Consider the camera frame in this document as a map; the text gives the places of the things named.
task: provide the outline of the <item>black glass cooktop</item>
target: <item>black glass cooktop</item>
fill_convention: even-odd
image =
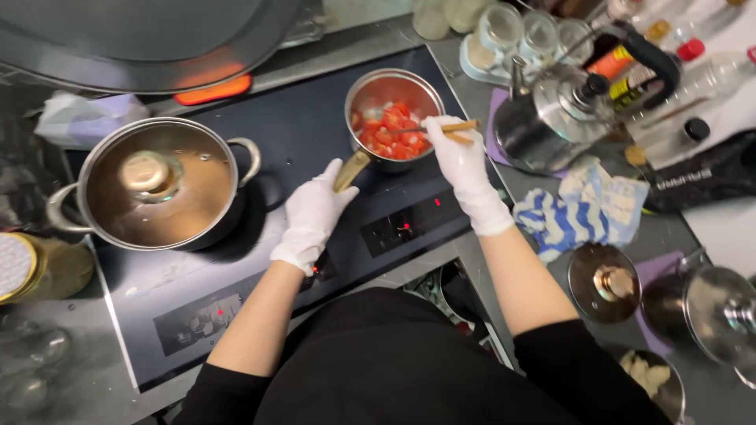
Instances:
[[[333,158],[352,155],[344,99],[356,79],[379,68],[422,76],[438,90],[447,114],[464,116],[425,47],[184,116],[223,138],[254,140],[262,169],[245,187],[249,202],[239,227],[213,247],[138,252],[95,237],[111,313],[140,391],[192,368],[210,352],[268,267],[287,227],[284,201]],[[243,172],[249,158],[235,148],[234,154]],[[85,155],[69,152],[76,174]],[[505,197],[492,164],[486,165]],[[403,174],[366,169],[354,184],[360,194],[346,208],[315,276],[303,282],[295,316],[469,230],[433,155]]]

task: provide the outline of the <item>blue and white towel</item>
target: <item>blue and white towel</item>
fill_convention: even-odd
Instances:
[[[586,242],[622,247],[632,241],[649,185],[613,178],[599,162],[596,157],[579,159],[559,186],[562,199],[534,189],[515,205],[515,222],[538,242],[542,262]]]

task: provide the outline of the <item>white glove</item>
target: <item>white glove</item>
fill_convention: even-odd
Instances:
[[[344,208],[360,193],[354,186],[333,192],[333,181],[342,161],[335,159],[326,171],[299,186],[286,201],[289,228],[283,240],[271,252],[271,261],[283,260],[312,276],[312,265],[321,256],[326,241],[336,227]]]
[[[447,138],[441,130],[441,126],[462,122],[454,116],[435,116],[426,118],[423,126],[428,130],[441,172],[454,188],[462,210],[470,217],[472,229],[478,236],[493,236],[507,230],[514,219],[488,181],[483,136],[475,130],[456,132],[474,140],[473,145],[466,146]]]

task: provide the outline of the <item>black sleeve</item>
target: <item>black sleeve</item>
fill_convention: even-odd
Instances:
[[[670,423],[580,320],[530,330],[514,338],[528,379],[583,423]]]
[[[172,425],[252,423],[271,378],[202,365]]]

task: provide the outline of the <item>kettle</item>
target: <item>kettle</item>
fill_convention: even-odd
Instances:
[[[680,70],[666,53],[627,26],[606,28],[603,30],[619,35],[628,53],[654,70],[664,83],[661,91],[644,102],[646,109],[660,105],[674,93]],[[525,61],[514,56],[510,97],[494,115],[494,137],[513,166],[550,175],[611,132],[616,119],[606,96],[609,80],[557,63],[539,74],[531,87],[524,88],[524,67]]]

